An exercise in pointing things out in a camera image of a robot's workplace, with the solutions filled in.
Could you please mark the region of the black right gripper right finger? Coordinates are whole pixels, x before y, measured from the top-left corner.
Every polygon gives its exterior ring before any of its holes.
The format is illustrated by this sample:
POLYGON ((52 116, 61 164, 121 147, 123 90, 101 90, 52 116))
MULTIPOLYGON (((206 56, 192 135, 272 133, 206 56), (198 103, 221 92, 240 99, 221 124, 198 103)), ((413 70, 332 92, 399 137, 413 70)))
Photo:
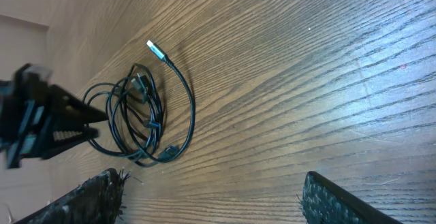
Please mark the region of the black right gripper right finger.
POLYGON ((308 224, 401 224, 315 171, 306 174, 300 205, 308 224))

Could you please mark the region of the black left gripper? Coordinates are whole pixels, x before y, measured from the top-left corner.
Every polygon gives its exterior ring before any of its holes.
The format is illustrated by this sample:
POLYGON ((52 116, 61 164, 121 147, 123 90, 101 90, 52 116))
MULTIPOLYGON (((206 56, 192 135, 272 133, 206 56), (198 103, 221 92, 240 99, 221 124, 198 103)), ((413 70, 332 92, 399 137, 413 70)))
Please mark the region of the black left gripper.
POLYGON ((26 137, 39 123, 45 105, 45 127, 81 130, 53 132, 42 149, 41 159, 50 159, 97 138, 97 129, 84 126, 108 120, 105 112, 85 104, 58 85, 48 85, 50 76, 48 68, 27 63, 10 80, 1 81, 1 151, 6 154, 7 169, 20 167, 26 137))

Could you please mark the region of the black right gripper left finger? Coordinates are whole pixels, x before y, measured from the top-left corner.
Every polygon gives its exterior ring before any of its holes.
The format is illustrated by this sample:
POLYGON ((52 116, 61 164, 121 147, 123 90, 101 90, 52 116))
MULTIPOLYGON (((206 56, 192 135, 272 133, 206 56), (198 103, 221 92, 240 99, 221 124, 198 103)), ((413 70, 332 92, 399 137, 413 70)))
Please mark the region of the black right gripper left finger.
POLYGON ((114 224, 123 216, 129 178, 129 172, 108 168, 17 224, 114 224))

